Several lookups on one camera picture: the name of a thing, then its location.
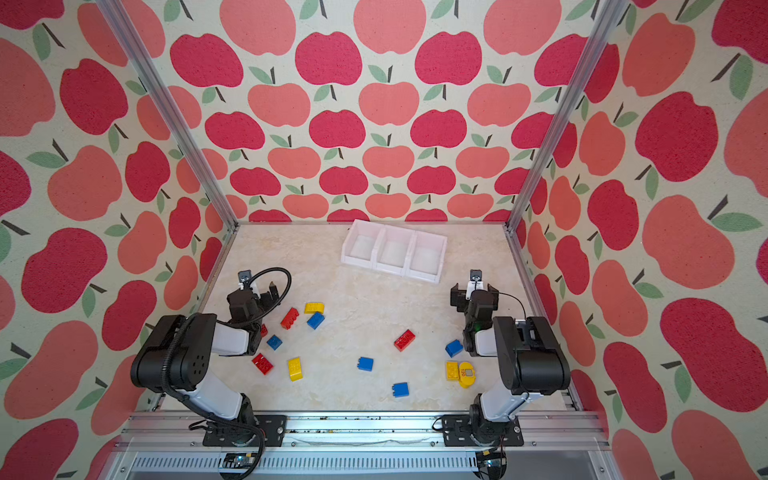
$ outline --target apple stem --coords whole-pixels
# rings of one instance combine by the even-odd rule
[[[192,22],[194,22],[192,15],[190,15],[190,11],[187,10],[187,6],[184,4],[184,0],[179,0],[179,3],[181,3],[181,8],[184,9],[184,14],[187,16],[187,18],[189,18]]]
[[[61,149],[61,147],[59,147],[59,146],[58,146],[58,144],[56,143],[56,139],[55,139],[55,138],[53,139],[53,148],[55,148],[55,149],[56,149],[56,151],[58,152],[58,154],[59,154],[59,155],[61,155],[61,158],[63,158],[65,162],[69,162],[69,159],[67,158],[67,156],[66,156],[66,155],[64,155],[64,151],[63,151],[63,150]]]
[[[616,26],[621,25],[621,22],[624,21],[624,18],[627,16],[627,13],[629,13],[629,9],[630,9],[631,6],[632,6],[631,3],[629,5],[627,5],[627,9],[624,10],[624,14],[621,16],[621,18],[619,18],[619,22],[616,24]]]
[[[621,106],[619,107],[619,111],[616,112],[616,116],[614,117],[614,123],[616,123],[616,120],[619,119],[619,115],[621,115],[621,111],[624,110],[624,102],[621,102]]]
[[[635,180],[640,180],[641,178],[643,178],[645,176],[645,174],[648,173],[648,171],[650,170],[651,167],[653,167],[653,165],[648,165],[647,167],[645,167],[645,170],[641,171],[640,174],[637,175],[634,179]]]
[[[9,222],[9,221],[7,221],[7,220],[0,220],[0,223],[2,223],[3,225],[5,225],[6,227],[10,228],[10,229],[11,229],[11,230],[13,230],[14,232],[16,232],[16,234],[17,234],[17,235],[21,235],[22,237],[23,237],[24,235],[29,235],[29,232],[28,232],[28,231],[26,231],[26,230],[23,230],[23,229],[21,229],[21,228],[19,228],[19,227],[15,226],[13,223],[11,223],[11,222]]]
[[[120,133],[120,136],[123,137],[125,140],[128,139],[128,136],[125,134],[125,132],[120,128],[120,125],[114,124],[114,127],[117,128],[118,133]]]
[[[56,35],[53,35],[53,32],[51,31],[50,28],[48,28],[48,26],[45,24],[45,22],[42,22],[40,25],[42,25],[43,28],[45,28],[45,31],[51,36],[51,38],[53,38],[53,41],[56,42],[56,45],[58,45],[59,47],[62,47],[62,48],[66,48],[64,45],[61,44],[61,42],[58,40],[58,38],[56,38]]]
[[[733,58],[731,58],[730,61],[725,65],[725,67],[723,67],[723,70],[720,70],[720,72],[718,72],[718,74],[715,75],[715,78],[713,78],[711,81],[720,80],[723,77],[723,75],[725,75],[726,72],[731,67],[733,67],[733,64],[736,63],[736,60],[738,60],[740,56],[741,56],[741,53],[737,53],[736,55],[734,55]]]
[[[717,215],[725,206],[728,204],[728,196],[726,195],[723,197],[723,199],[720,201],[720,203],[717,204],[717,207],[715,207],[714,210],[712,210],[712,213],[707,215],[707,220],[712,220],[715,215]]]
[[[676,21],[676,22],[677,22],[677,20],[679,20],[679,19],[680,19],[680,16],[683,14],[683,11],[684,11],[684,10],[685,10],[685,8],[688,6],[688,1],[689,1],[689,0],[684,0],[684,1],[683,1],[683,5],[680,7],[680,11],[677,13],[677,17],[675,17],[675,18],[674,18],[674,21]]]
[[[634,278],[634,280],[632,280],[632,285],[634,285],[635,283],[639,282],[640,279],[643,278],[644,276],[645,276],[645,269],[643,268],[642,270],[640,270],[640,273],[637,274],[637,276]]]
[[[676,366],[683,365],[683,363],[680,360],[677,360],[676,362],[669,362],[669,363],[662,363],[661,366],[663,366],[665,369],[673,369]]]
[[[15,353],[16,355],[18,355],[18,356],[23,356],[26,359],[32,358],[32,355],[26,353],[26,351],[24,351],[23,349],[19,348],[19,346],[16,345],[15,343],[13,343],[13,342],[11,342],[11,351],[13,353]]]

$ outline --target apple-patterned fabric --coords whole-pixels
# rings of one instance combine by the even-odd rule
[[[95,3],[0,2],[0,65],[0,478],[94,480],[146,406],[136,352],[194,308],[227,232]]]
[[[507,220],[604,5],[147,3],[168,45],[155,65],[191,94],[182,112],[201,107],[191,133],[226,161],[243,222]],[[605,63],[598,97],[617,53]]]
[[[627,479],[768,475],[767,19],[635,0],[516,229]]]

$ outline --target toy block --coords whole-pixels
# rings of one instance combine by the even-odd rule
[[[283,345],[283,341],[277,338],[277,335],[272,335],[272,338],[266,341],[266,344],[272,347],[272,350],[277,350],[277,347]]]
[[[290,381],[295,382],[304,378],[301,373],[301,359],[296,357],[295,359],[288,360],[288,376]]]
[[[272,369],[272,367],[273,367],[272,363],[270,363],[270,361],[267,360],[266,357],[264,355],[262,355],[261,353],[256,355],[256,358],[251,360],[251,362],[253,362],[253,364],[259,370],[261,370],[261,372],[264,375],[266,375]]]
[[[448,352],[451,358],[458,355],[463,349],[462,343],[458,340],[454,340],[445,346],[445,351]]]
[[[458,382],[458,362],[445,362],[445,377],[450,382]]]
[[[293,325],[293,322],[296,321],[296,319],[299,318],[299,310],[296,310],[295,308],[291,307],[290,310],[288,310],[288,313],[286,313],[285,318],[283,318],[283,321],[280,322],[280,325],[288,330]]]
[[[475,367],[470,362],[462,362],[458,366],[458,384],[468,389],[475,383]]]
[[[396,383],[392,386],[392,394],[395,396],[396,399],[402,397],[402,396],[408,396],[408,383]]]
[[[311,326],[313,330],[317,330],[317,327],[320,326],[320,324],[325,319],[326,319],[326,317],[321,315],[319,312],[315,312],[315,314],[312,315],[310,317],[310,319],[306,321],[306,324]]]
[[[326,306],[322,303],[307,303],[304,313],[325,313]]]
[[[357,361],[357,368],[370,372],[371,370],[373,370],[373,359],[370,359],[365,356],[361,356],[360,359]]]
[[[411,344],[411,342],[416,338],[416,335],[413,334],[412,331],[406,330],[400,338],[395,340],[395,348],[397,348],[400,351],[403,351],[408,345]]]

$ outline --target wall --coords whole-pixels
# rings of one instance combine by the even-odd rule
[[[148,3],[157,69],[202,104],[192,134],[244,221],[506,220],[598,9]]]
[[[635,4],[607,47],[619,78],[601,102],[587,89],[571,116],[576,157],[545,170],[518,239],[625,478],[759,478],[766,9]]]
[[[0,24],[0,478],[93,479],[144,392],[144,324],[194,308],[225,231],[94,3]]]

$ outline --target green leaf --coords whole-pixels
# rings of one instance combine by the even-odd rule
[[[328,96],[328,94],[331,93],[331,86],[330,85],[323,85],[322,87],[318,88],[315,92],[315,98],[314,101],[321,101],[325,97]]]
[[[750,89],[751,81],[752,60],[746,55],[741,55],[730,70],[730,93],[739,100],[743,100],[746,91]]]
[[[286,142],[285,138],[282,138],[279,135],[270,135],[270,138],[281,147],[288,148],[288,142]]]
[[[685,9],[685,12],[683,12],[678,21],[680,23],[690,22],[701,15],[704,10],[707,10],[707,7],[712,5],[712,2],[714,2],[714,0],[696,0],[694,3],[688,5],[688,8]]]
[[[504,82],[504,75],[502,74],[501,70],[494,67],[493,65],[489,65],[486,70],[488,70],[488,76],[493,83],[501,84]]]
[[[600,330],[600,327],[597,325],[593,325],[592,323],[590,323],[589,325],[587,325],[587,330],[589,330],[589,333],[591,333],[592,336],[596,339],[605,338],[605,334],[603,333],[602,330]]]
[[[589,98],[584,96],[584,100],[581,101],[581,120],[587,120],[587,114],[589,113]]]
[[[116,223],[104,230],[104,235],[109,235],[110,237],[124,237],[126,233],[128,233],[128,227],[122,223]]]
[[[373,141],[375,141],[377,144],[381,145],[382,147],[386,147],[386,138],[382,137],[379,134],[371,134],[371,138]]]
[[[299,12],[299,20],[307,20],[312,15],[315,15],[319,5],[319,0],[304,0],[304,5],[301,5],[301,11]]]
[[[252,73],[254,77],[258,78],[261,83],[268,85],[272,84],[272,77],[270,77],[270,74],[266,73],[261,68],[248,67],[248,70],[250,70],[250,73]]]
[[[5,260],[11,251],[11,234],[5,225],[0,224],[0,262]]]
[[[536,97],[536,100],[534,100],[534,103],[541,103],[543,101],[547,101],[550,98],[554,97],[554,94],[558,93],[558,89],[560,87],[550,87],[541,92],[541,94]]]
[[[637,292],[646,297],[646,298],[662,298],[664,295],[662,294],[661,290],[656,288],[655,285],[651,285],[650,283],[640,282],[637,283],[634,286],[635,290]]]
[[[32,29],[32,43],[35,44],[35,51],[41,60],[45,60],[51,54],[51,38],[40,24]]]
[[[93,405],[94,403],[98,402],[98,400],[101,398],[102,395],[104,395],[104,392],[106,392],[107,389],[103,387],[99,387],[93,392],[88,393],[83,399],[78,403],[78,406],[76,406],[75,410],[82,410],[86,409],[89,406]]]
[[[674,388],[677,390],[677,394],[683,403],[688,400],[690,396],[690,374],[684,366],[679,366],[674,371]]]
[[[513,158],[512,161],[518,161],[518,160],[522,160],[523,158],[528,158],[531,156],[532,151],[533,151],[533,148],[523,150],[519,154],[515,155],[515,158]]]
[[[67,163],[57,154],[52,154],[51,152],[47,151],[34,152],[32,155],[27,157],[27,160],[31,161],[35,165],[45,168],[59,168],[63,167]]]
[[[216,88],[214,87],[208,87],[205,90],[203,90],[203,103],[209,104],[210,102],[216,100]]]
[[[125,82],[125,86],[130,88],[136,95],[146,95],[147,91],[137,81],[129,80]]]
[[[377,80],[382,82],[383,84],[387,83],[386,81],[386,72],[383,71],[381,68],[375,66],[375,65],[368,65],[368,70],[370,70],[371,75]]]
[[[425,159],[425,158],[429,157],[430,155],[432,155],[432,154],[434,154],[434,153],[435,153],[435,147],[430,147],[430,148],[427,148],[426,150],[424,150],[424,151],[423,151],[423,152],[422,152],[422,153],[419,155],[419,160],[423,160],[423,159]]]
[[[573,10],[571,10],[568,13],[568,16],[565,17],[566,20],[575,20],[576,18],[581,18],[584,15],[589,12],[592,7],[594,6],[595,0],[581,0],[581,2],[578,3],[575,7],[573,7]]]
[[[158,273],[157,276],[154,278],[155,282],[165,282],[170,278],[170,272],[168,270],[163,270],[162,272]]]
[[[624,20],[624,27],[627,29],[627,33],[632,35],[634,31],[634,23],[637,20],[637,7],[634,4],[629,4],[629,11],[627,12],[627,18]]]
[[[478,147],[485,146],[485,139],[478,134],[472,134],[472,141],[475,142],[475,145]]]
[[[442,93],[442,85],[435,85],[434,87],[430,88],[427,91],[427,94],[424,95],[424,100],[432,100],[434,97],[437,97]]]
[[[746,232],[763,226],[755,217],[738,213],[718,215],[712,224],[724,232]]]
[[[118,148],[120,148],[120,134],[118,134],[118,128],[114,125],[109,129],[107,139],[109,140],[109,149],[112,150],[112,153],[117,152]]]
[[[94,293],[94,289],[89,286],[85,287],[83,297],[80,298],[80,304],[83,306],[83,313],[85,313],[85,316],[91,316],[96,307],[96,293]]]
[[[597,259],[600,259],[600,255],[603,253],[603,237],[598,234],[594,238],[594,255]]]
[[[147,341],[147,339],[149,338],[149,333],[150,333],[149,327],[145,325],[144,328],[141,329],[141,334],[139,335],[139,342],[141,343],[141,345],[144,345],[144,342]]]
[[[163,20],[172,22],[179,18],[180,13],[181,3],[179,3],[179,0],[167,0],[167,2],[165,2],[165,6],[163,7]]]
[[[0,363],[0,380],[7,379],[9,376],[16,374],[26,364],[27,359],[10,359]]]
[[[626,127],[633,121],[637,119],[637,114],[633,111],[628,111],[627,113],[621,114],[619,118],[616,119],[616,126],[617,127]]]
[[[445,16],[446,13],[453,8],[453,2],[455,0],[440,0],[434,10],[432,10],[432,18],[440,18]]]
[[[618,393],[614,394],[613,407],[614,407],[614,416],[616,417],[616,422],[620,422],[621,416],[622,414],[624,414],[624,406],[621,405],[621,397],[619,397]]]
[[[648,194],[648,198],[651,200],[656,197],[656,190],[659,188],[659,172],[655,168],[651,168],[645,176],[645,193]]]

